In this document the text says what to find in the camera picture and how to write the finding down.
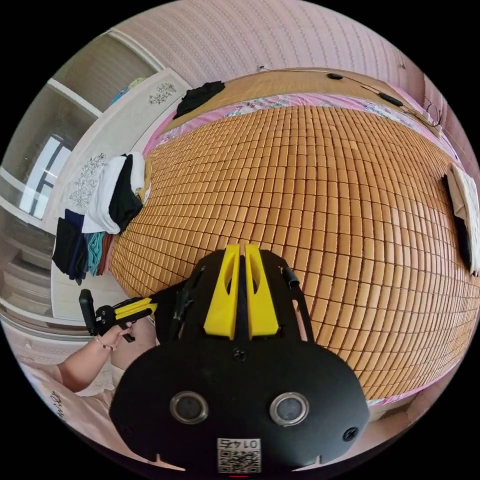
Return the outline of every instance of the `camera lens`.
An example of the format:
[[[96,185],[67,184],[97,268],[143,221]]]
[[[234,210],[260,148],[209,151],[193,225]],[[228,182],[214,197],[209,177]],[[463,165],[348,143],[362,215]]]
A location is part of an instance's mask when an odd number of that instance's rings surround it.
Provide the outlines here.
[[[300,393],[279,395],[270,405],[271,419],[282,427],[298,425],[309,413],[309,403]]]
[[[208,416],[205,399],[193,391],[177,393],[170,401],[170,413],[183,424],[198,424]]]

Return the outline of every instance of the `label sticker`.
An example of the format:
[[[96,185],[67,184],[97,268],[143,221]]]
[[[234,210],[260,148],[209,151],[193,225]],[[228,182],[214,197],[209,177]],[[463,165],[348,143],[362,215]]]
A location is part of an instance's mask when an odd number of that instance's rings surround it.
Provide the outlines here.
[[[221,474],[257,474],[262,471],[259,438],[218,438],[216,449]]]

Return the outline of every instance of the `folded clothes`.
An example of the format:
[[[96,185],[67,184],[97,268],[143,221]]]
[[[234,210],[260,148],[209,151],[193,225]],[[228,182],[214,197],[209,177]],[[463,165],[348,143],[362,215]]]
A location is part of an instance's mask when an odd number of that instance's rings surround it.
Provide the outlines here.
[[[107,254],[109,252],[110,244],[114,239],[113,235],[109,233],[105,234],[103,240],[101,241],[101,259],[100,263],[98,264],[98,269],[96,271],[97,275],[103,275],[105,271],[105,264],[107,262]]]
[[[145,178],[143,181],[143,188],[141,188],[136,194],[140,198],[141,202],[145,205],[145,202],[149,199],[150,187],[152,181],[152,159],[150,155],[147,155],[144,159],[145,162]]]
[[[118,175],[108,209],[109,217],[118,225],[118,232],[106,230],[107,233],[123,233],[143,207],[142,201],[132,192],[132,166],[133,155],[129,154]]]
[[[225,88],[222,81],[212,81],[204,83],[198,88],[187,90],[185,96],[181,99],[176,109],[176,114],[173,117],[177,119],[182,115],[188,114],[197,109],[201,105],[207,103],[216,94],[219,94]]]
[[[463,220],[470,247],[470,273],[480,270],[480,207],[477,185],[457,165],[452,163],[447,174],[453,213]]]
[[[65,210],[65,220],[76,227],[80,234],[77,236],[77,240],[75,243],[75,248],[73,249],[73,253],[70,258],[70,263],[68,267],[68,278],[70,280],[77,280],[81,279],[82,277],[82,269],[78,268],[79,257],[82,256],[84,246],[84,237],[81,234],[82,226],[84,224],[84,216],[76,213],[74,211],[69,210],[68,208]]]
[[[103,268],[104,274],[110,272],[110,257],[112,256],[112,250],[114,249],[114,245],[115,245],[115,237],[112,238],[110,247],[108,248],[108,252],[106,253],[105,266]]]
[[[104,231],[99,233],[92,233],[88,236],[88,270],[94,276],[97,274],[100,259],[102,258],[102,240],[104,236]]]
[[[85,236],[82,233],[82,242],[78,251],[78,257],[75,262],[75,281],[78,285],[82,284],[82,280],[87,278],[87,270],[84,269],[84,265],[89,261],[89,254],[87,251],[87,242],[85,241]]]
[[[63,274],[70,274],[70,265],[81,234],[82,232],[75,225],[64,218],[58,219],[52,260]]]
[[[100,172],[98,184],[93,191],[85,213],[85,219],[81,229],[84,234],[100,232],[106,232],[108,234],[120,233],[120,228],[111,218],[109,209],[126,158],[126,155],[121,155],[110,159]],[[131,191],[130,173],[128,177],[128,190]]]
[[[445,187],[450,208],[452,212],[454,212],[454,204],[452,201],[452,194],[450,193],[449,179],[446,174],[442,177],[441,182]],[[471,261],[472,254],[471,254],[470,238],[467,232],[467,227],[465,226],[465,222],[460,217],[455,215],[455,212],[453,213],[453,223],[455,225],[456,236],[458,240],[458,253],[460,254],[460,258],[462,262],[465,264],[466,268],[470,270],[470,265],[472,263]]]

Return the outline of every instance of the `textured wallpaper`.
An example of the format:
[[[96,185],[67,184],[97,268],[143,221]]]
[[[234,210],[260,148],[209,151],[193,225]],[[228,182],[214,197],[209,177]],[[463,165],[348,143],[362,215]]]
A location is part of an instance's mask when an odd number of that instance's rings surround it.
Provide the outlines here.
[[[192,86],[270,69],[329,67],[393,83],[424,102],[424,76],[384,38],[300,0],[181,0],[117,26]]]

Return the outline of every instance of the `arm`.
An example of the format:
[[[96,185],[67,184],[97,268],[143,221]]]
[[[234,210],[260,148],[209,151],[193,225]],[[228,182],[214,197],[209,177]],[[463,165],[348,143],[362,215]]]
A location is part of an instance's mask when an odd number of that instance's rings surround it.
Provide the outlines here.
[[[86,389],[97,377],[109,359],[110,353],[117,348],[123,335],[132,333],[131,323],[122,330],[119,325],[112,327],[104,336],[93,338],[80,350],[72,353],[58,365],[63,385],[72,392]]]

